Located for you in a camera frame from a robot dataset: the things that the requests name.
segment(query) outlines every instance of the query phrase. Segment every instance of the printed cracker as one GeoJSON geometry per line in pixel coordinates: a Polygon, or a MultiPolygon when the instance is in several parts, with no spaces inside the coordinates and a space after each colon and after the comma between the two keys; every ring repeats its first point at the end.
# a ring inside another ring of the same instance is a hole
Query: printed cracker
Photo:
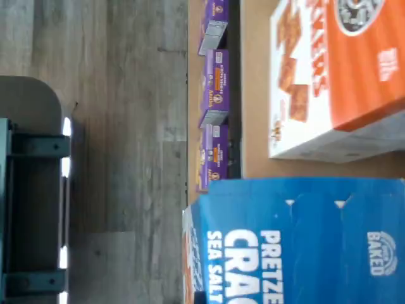
{"type": "Polygon", "coordinates": [[[188,261],[189,256],[188,247],[189,247],[189,237],[187,234],[183,234],[184,302],[185,304],[193,304],[194,292],[192,287],[191,267],[188,261]]]}
{"type": "Polygon", "coordinates": [[[278,86],[284,92],[289,92],[290,86],[294,82],[294,74],[296,72],[297,60],[287,56],[283,57],[281,64],[280,78],[278,86]]]}
{"type": "Polygon", "coordinates": [[[301,38],[301,17],[299,10],[287,22],[287,33],[285,39],[285,54],[290,56],[301,38]]]}
{"type": "Polygon", "coordinates": [[[284,10],[280,21],[277,23],[277,47],[280,47],[281,42],[285,41],[287,36],[287,25],[291,19],[291,5],[288,4],[284,10]]]}
{"type": "Polygon", "coordinates": [[[290,91],[290,118],[299,122],[306,122],[308,118],[308,85],[294,84],[290,91]]]}

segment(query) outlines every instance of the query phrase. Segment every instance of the cardboard box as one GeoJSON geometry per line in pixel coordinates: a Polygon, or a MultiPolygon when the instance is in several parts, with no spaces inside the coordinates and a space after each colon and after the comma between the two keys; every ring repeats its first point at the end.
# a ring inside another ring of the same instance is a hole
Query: cardboard box
{"type": "Polygon", "coordinates": [[[228,127],[207,125],[201,131],[197,153],[197,191],[206,192],[211,181],[227,178],[228,127]]]}
{"type": "Polygon", "coordinates": [[[405,303],[404,193],[403,180],[213,182],[183,213],[185,303],[405,303]]]}
{"type": "Polygon", "coordinates": [[[343,163],[405,148],[402,11],[402,0],[280,1],[270,21],[271,158],[343,163]]]}
{"type": "Polygon", "coordinates": [[[228,26],[228,0],[204,0],[201,20],[201,40],[198,55],[205,56],[209,49],[216,49],[228,26]]]}
{"type": "Polygon", "coordinates": [[[220,125],[229,111],[229,58],[227,50],[207,51],[200,88],[199,126],[220,125]]]}

